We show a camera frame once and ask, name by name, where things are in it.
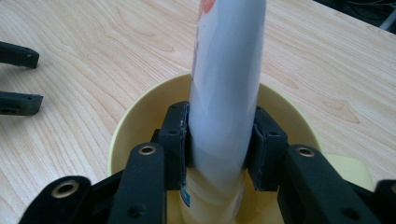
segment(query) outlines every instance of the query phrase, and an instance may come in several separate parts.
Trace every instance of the white tube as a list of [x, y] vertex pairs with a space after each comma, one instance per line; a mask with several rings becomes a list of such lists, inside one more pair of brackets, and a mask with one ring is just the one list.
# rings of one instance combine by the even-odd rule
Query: white tube
[[203, 0], [190, 92], [186, 223], [231, 223], [244, 187], [262, 64], [265, 0]]

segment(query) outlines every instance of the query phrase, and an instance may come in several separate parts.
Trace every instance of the yellow container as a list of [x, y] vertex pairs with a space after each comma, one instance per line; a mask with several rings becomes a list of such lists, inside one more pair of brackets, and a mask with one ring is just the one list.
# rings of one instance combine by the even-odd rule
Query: yellow container
[[[163, 124], [169, 105], [189, 99], [190, 73], [178, 75], [151, 88], [126, 111], [114, 132], [108, 155], [107, 173], [124, 169], [131, 149], [148, 142], [155, 129]], [[261, 84], [258, 105], [276, 120], [289, 136], [289, 143], [304, 144], [323, 152], [318, 137], [302, 113], [279, 92]], [[346, 180], [366, 189], [373, 182], [366, 166], [355, 159], [325, 154], [332, 166]], [[275, 192], [257, 192], [249, 176], [236, 223], [283, 223]], [[183, 223], [179, 209], [179, 192], [168, 191], [168, 223]]]

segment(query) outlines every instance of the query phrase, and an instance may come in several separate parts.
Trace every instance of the wooden table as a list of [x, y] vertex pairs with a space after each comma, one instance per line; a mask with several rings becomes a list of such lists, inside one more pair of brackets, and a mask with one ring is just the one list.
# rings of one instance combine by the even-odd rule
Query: wooden table
[[[0, 64], [0, 90], [38, 93], [32, 117], [0, 116], [0, 220], [51, 181], [106, 177], [112, 134], [153, 85], [191, 70], [198, 0], [0, 1], [0, 40], [40, 53]], [[262, 82], [287, 95], [328, 152], [396, 178], [396, 36], [313, 1], [269, 0]]]

